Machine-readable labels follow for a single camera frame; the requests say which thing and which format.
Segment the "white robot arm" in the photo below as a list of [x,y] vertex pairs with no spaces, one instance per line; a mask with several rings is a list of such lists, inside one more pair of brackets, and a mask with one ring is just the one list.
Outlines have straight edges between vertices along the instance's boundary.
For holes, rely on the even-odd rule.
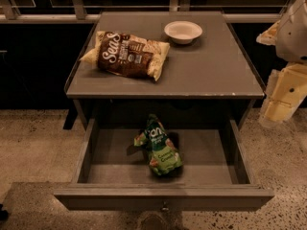
[[272,128],[288,121],[307,97],[307,0],[295,0],[256,41],[273,45],[287,61],[282,70],[272,70],[260,109],[259,123]]

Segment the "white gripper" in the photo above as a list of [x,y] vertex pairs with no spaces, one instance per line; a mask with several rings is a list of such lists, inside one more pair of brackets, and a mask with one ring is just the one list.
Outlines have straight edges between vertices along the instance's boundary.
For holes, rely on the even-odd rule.
[[[264,45],[275,45],[280,21],[256,37]],[[307,65],[289,62],[281,71],[272,69],[260,109],[259,123],[273,128],[288,121],[307,97]]]

